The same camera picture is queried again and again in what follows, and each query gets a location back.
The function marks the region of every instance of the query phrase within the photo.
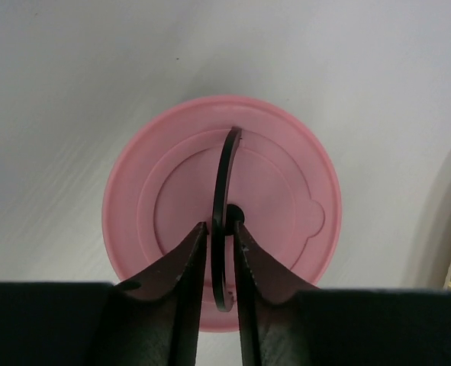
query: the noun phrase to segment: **pink lid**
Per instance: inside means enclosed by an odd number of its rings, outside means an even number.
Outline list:
[[[322,145],[299,120],[235,95],[187,101],[155,117],[125,146],[105,190],[103,237],[121,280],[176,247],[199,221],[211,228],[218,161],[230,128],[243,129],[228,202],[267,251],[315,284],[340,232],[340,188]],[[231,240],[228,288],[235,293]],[[200,330],[238,329],[237,306],[221,313],[211,289],[210,250]]]

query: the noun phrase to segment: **white backdrop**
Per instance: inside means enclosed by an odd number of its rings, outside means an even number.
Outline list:
[[[451,1],[0,0],[0,280],[117,278],[106,178],[181,101],[262,98],[333,160],[323,287],[443,283],[451,256]],[[236,333],[198,364],[238,364]]]

